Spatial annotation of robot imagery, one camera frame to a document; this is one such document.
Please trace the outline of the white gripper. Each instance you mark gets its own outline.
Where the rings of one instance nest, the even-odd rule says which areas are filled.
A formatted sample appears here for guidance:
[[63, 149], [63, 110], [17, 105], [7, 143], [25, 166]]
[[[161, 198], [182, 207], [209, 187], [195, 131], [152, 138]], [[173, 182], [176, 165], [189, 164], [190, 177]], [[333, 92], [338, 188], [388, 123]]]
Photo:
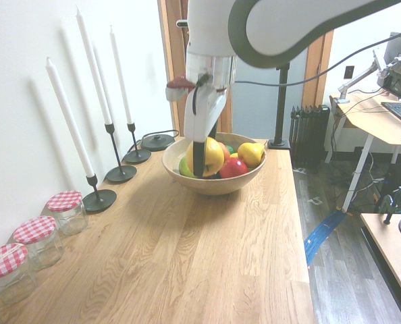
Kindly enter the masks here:
[[210, 85], [192, 90], [186, 99], [184, 135], [193, 142], [193, 174], [202, 178], [205, 170], [205, 140], [215, 139], [216, 121], [223, 111], [228, 90], [218, 91]]

